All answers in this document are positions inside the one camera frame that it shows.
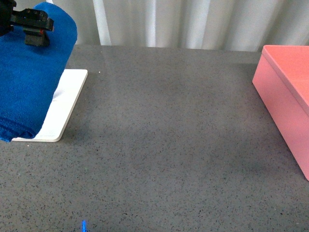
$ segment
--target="table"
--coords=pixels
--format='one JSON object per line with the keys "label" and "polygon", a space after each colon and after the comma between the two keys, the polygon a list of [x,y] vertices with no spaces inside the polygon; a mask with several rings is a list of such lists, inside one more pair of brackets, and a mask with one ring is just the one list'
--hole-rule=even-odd
{"label": "table", "polygon": [[77,45],[57,143],[0,143],[1,231],[303,231],[309,183],[252,85],[261,54]]}

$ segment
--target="towel fold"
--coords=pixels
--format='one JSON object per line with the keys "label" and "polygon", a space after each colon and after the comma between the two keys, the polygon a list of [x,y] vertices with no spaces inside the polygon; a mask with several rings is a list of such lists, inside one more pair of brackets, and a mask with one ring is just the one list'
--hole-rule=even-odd
{"label": "towel fold", "polygon": [[0,37],[0,139],[34,138],[42,128],[77,39],[76,24],[59,7],[40,3],[54,20],[48,47],[25,45],[21,27]]}

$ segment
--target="pink box lid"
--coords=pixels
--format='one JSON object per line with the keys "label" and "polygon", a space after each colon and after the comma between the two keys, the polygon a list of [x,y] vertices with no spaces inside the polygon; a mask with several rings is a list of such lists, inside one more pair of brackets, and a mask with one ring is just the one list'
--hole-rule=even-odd
{"label": "pink box lid", "polygon": [[309,46],[265,45],[262,54],[309,115]]}

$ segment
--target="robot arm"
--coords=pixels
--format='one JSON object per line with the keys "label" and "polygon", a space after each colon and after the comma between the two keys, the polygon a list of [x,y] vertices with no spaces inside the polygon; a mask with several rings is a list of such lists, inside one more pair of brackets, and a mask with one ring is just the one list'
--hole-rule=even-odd
{"label": "robot arm", "polygon": [[14,11],[16,1],[0,0],[0,36],[13,31],[13,26],[21,26],[24,29],[25,44],[32,46],[48,46],[49,38],[46,30],[52,31],[54,21],[48,17],[45,11],[25,9]]}

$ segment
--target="folded blue towel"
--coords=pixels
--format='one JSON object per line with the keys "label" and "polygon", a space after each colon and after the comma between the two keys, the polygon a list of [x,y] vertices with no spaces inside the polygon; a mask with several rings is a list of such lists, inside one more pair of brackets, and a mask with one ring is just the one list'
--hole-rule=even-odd
{"label": "folded blue towel", "polygon": [[34,138],[42,128],[60,77],[77,39],[76,24],[59,7],[40,3],[54,20],[50,45],[25,45],[21,27],[0,37],[0,139]]}

